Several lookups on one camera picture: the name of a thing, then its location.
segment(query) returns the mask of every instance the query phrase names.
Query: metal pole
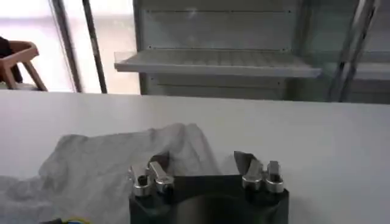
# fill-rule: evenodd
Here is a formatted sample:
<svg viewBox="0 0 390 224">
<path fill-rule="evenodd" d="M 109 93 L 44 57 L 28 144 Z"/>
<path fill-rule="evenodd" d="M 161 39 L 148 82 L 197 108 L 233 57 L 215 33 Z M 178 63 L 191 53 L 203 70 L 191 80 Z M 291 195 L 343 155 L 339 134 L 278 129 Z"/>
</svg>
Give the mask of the metal pole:
<svg viewBox="0 0 390 224">
<path fill-rule="evenodd" d="M 90 33 L 90 39 L 92 44 L 93 56 L 95 59 L 97 76 L 99 77 L 100 89 L 102 93 L 107 93 L 107 85 L 105 84 L 102 60 L 100 57 L 98 38 L 96 36 L 96 30 L 93 22 L 90 1 L 83 0 L 83 7 L 84 7 L 85 19 L 87 20 L 88 31 Z"/>
<path fill-rule="evenodd" d="M 334 92 L 339 89 L 345 65 L 349 60 L 351 45 L 353 43 L 353 40 L 355 39 L 355 35 L 358 30 L 358 26 L 363 14 L 363 9 L 366 3 L 366 0 L 359 0 L 359 3 L 356 5 L 355 14 L 353 16 L 353 19 L 351 20 L 350 28 L 347 32 L 346 39 L 344 40 L 344 44 L 341 49 L 338 67 L 336 68 L 335 76 L 333 77 L 328 90 L 328 101 L 332 101 L 333 98 L 335 98 Z"/>
<path fill-rule="evenodd" d="M 356 50 L 354 51 L 350 63 L 350 69 L 348 71 L 346 80 L 344 81 L 342 88 L 340 90 L 340 95 L 339 95 L 339 102 L 343 102 L 346 100 L 348 96 L 348 92 L 350 91 L 350 86 L 353 81 L 353 79 L 356 76 L 356 70 L 359 61 L 361 60 L 361 57 L 364 52 L 364 47 L 366 46 L 367 39 L 368 39 L 368 34 L 372 28 L 372 23 L 374 21 L 374 18 L 377 14 L 377 10 L 380 5 L 380 0 L 370 0 L 370 5 L 367 10 L 367 15 L 364 21 L 364 27 L 363 30 L 360 33 L 358 43 L 356 45 Z"/>
<path fill-rule="evenodd" d="M 134 26 L 135 26 L 135 41 L 137 52 L 143 49 L 143 37 L 142 37 L 142 18 L 141 8 L 143 0 L 133 0 L 133 11 L 134 11 Z M 144 72 L 138 73 L 138 79 L 140 81 L 140 92 L 141 95 L 147 94 L 147 74 Z"/>
<path fill-rule="evenodd" d="M 69 32 L 69 26 L 68 21 L 66 20 L 63 2 L 62 0 L 52 0 L 51 2 L 51 5 L 54 9 L 56 22 L 61 33 L 63 47 L 66 53 L 66 57 L 68 59 L 69 68 L 72 73 L 74 87 L 76 88 L 76 91 L 78 93 L 82 93 L 79 70 L 77 68 L 76 57 L 73 51 L 73 42 Z"/>
</svg>

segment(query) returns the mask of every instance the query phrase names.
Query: yellow wire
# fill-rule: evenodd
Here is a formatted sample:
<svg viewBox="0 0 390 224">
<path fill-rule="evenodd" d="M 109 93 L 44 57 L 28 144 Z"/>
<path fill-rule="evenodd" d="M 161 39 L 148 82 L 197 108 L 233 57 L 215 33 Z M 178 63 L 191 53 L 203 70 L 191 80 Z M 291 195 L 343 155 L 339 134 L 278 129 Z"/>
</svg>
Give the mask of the yellow wire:
<svg viewBox="0 0 390 224">
<path fill-rule="evenodd" d="M 86 221 L 82 218 L 71 218 L 71 219 L 68 219 L 65 221 L 65 223 L 68 223 L 68 222 L 81 222 L 83 224 L 91 224 L 89 221 Z"/>
</svg>

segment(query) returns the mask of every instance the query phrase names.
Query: silver clamp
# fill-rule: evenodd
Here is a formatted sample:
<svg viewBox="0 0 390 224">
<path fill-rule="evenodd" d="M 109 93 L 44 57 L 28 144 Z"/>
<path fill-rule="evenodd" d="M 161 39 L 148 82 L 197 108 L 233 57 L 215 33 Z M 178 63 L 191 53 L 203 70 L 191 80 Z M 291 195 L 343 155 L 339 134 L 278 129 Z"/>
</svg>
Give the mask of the silver clamp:
<svg viewBox="0 0 390 224">
<path fill-rule="evenodd" d="M 174 177 L 168 175 L 158 162 L 150 162 L 148 168 L 149 174 L 154 179 L 159 193 L 165 194 L 169 189 L 173 189 Z"/>
<path fill-rule="evenodd" d="M 272 193 L 282 193 L 284 191 L 283 179 L 280 174 L 278 161 L 270 161 L 267 166 L 266 188 Z"/>
<path fill-rule="evenodd" d="M 243 188 L 250 188 L 258 191 L 261 187 L 263 164 L 257 160 L 252 159 L 249 165 L 249 169 L 245 175 L 243 175 Z"/>
<path fill-rule="evenodd" d="M 145 175 L 145 170 L 137 170 L 133 166 L 129 169 L 129 180 L 132 180 L 132 193 L 137 197 L 146 197 L 151 194 L 152 182 Z"/>
</svg>

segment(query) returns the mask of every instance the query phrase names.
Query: metal shelf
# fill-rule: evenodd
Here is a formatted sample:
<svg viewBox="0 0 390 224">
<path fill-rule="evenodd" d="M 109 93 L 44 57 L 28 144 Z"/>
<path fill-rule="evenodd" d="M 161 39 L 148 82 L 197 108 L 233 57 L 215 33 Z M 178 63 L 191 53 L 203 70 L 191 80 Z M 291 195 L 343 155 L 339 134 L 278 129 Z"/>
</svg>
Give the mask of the metal shelf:
<svg viewBox="0 0 390 224">
<path fill-rule="evenodd" d="M 326 63 L 324 65 L 325 73 L 333 76 L 337 68 L 337 63 Z M 345 70 L 350 69 L 350 64 L 346 64 Z M 362 61 L 356 70 L 356 80 L 390 80 L 390 63 Z"/>
<path fill-rule="evenodd" d="M 120 72 L 317 77 L 320 68 L 289 53 L 273 51 L 154 49 L 115 63 Z"/>
</svg>

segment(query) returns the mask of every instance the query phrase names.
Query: chair leg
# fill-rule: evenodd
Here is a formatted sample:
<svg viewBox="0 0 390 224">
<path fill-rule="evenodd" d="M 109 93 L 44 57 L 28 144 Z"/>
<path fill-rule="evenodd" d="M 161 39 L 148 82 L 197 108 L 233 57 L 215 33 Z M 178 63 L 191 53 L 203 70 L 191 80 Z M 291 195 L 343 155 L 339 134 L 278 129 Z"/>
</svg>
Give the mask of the chair leg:
<svg viewBox="0 0 390 224">
<path fill-rule="evenodd" d="M 8 89 L 18 89 L 16 86 L 15 78 L 13 77 L 12 71 L 10 68 L 1 67 L 0 75 L 2 75 L 5 84 L 7 84 Z"/>
<path fill-rule="evenodd" d="M 31 61 L 23 62 L 24 67 L 26 68 L 27 72 L 30 74 L 32 80 L 38 87 L 40 91 L 47 91 L 48 89 L 43 84 L 41 77 L 39 77 L 39 74 L 37 70 L 35 70 L 34 66 L 32 65 Z"/>
</svg>

